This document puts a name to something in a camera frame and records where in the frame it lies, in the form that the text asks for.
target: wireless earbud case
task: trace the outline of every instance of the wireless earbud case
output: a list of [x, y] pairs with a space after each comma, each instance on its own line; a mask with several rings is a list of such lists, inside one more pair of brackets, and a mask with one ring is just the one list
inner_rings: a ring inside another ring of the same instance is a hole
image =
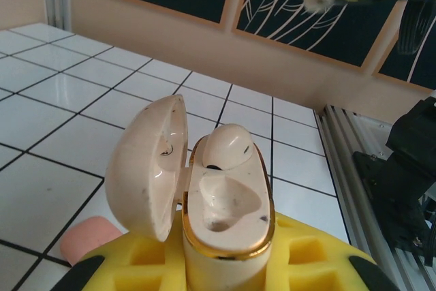
[[[112, 212], [130, 232], [163, 242], [176, 205], [183, 202], [192, 289], [255, 290], [265, 279], [275, 229], [258, 148], [243, 127], [224, 125], [198, 141], [188, 168], [186, 154], [183, 97], [165, 97], [146, 107], [125, 130], [108, 166], [106, 195]], [[204, 167], [203, 161], [214, 160], [230, 169]]]

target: pink eraser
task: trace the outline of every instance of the pink eraser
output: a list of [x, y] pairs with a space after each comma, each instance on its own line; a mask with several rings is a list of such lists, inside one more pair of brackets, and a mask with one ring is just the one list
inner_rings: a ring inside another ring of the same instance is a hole
[[73, 266], [90, 251], [121, 235], [123, 233], [106, 218], [91, 217], [65, 232], [61, 238], [61, 253]]

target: open lid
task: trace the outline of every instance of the open lid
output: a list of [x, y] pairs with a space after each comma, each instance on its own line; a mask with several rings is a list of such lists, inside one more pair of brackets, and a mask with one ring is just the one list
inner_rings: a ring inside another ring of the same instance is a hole
[[165, 241], [185, 188], [186, 108], [181, 95], [153, 102], [130, 123], [106, 171], [106, 197], [129, 231]]

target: tiled floor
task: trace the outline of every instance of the tiled floor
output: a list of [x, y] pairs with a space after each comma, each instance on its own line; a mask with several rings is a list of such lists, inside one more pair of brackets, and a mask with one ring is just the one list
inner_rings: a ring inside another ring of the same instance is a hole
[[46, 25], [0, 31], [0, 289], [49, 290], [59, 239], [102, 215], [108, 158], [136, 113], [181, 93], [188, 148], [222, 123], [252, 134], [276, 210], [348, 242], [312, 110]]

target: gold trim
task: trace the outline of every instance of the gold trim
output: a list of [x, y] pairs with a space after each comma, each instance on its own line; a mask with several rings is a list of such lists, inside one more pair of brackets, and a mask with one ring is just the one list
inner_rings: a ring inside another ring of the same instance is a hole
[[[189, 165], [191, 166], [193, 164], [193, 157], [194, 153], [196, 152], [197, 146], [199, 145], [200, 141], [203, 138], [199, 139], [197, 144], [192, 150], [191, 157], [189, 158]], [[262, 255], [270, 246], [272, 243], [272, 239], [274, 236], [275, 231], [275, 209], [274, 209], [274, 202], [273, 202], [273, 193], [271, 192], [271, 186], [268, 180], [268, 174], [266, 172], [264, 158], [262, 157], [262, 154], [259, 151], [258, 146], [256, 146], [256, 149], [258, 151], [260, 161], [262, 163], [262, 168], [264, 170], [264, 176], [265, 176], [265, 182], [266, 187], [268, 190], [268, 198], [270, 202], [270, 222], [268, 227], [268, 232], [266, 233], [265, 239], [262, 241], [262, 243], [256, 247], [253, 250], [249, 251], [226, 251], [226, 250], [220, 250], [215, 249], [213, 247], [210, 247], [208, 245], [205, 245], [200, 240], [197, 239], [195, 234], [193, 233], [191, 224], [189, 223], [189, 216], [188, 216], [188, 192], [183, 193], [183, 203], [182, 203], [182, 223], [183, 223], [183, 233], [186, 236], [187, 241], [189, 244], [199, 253], [203, 256], [214, 258], [214, 259], [220, 259], [220, 260], [247, 260], [252, 259], [255, 257], [258, 257]]]

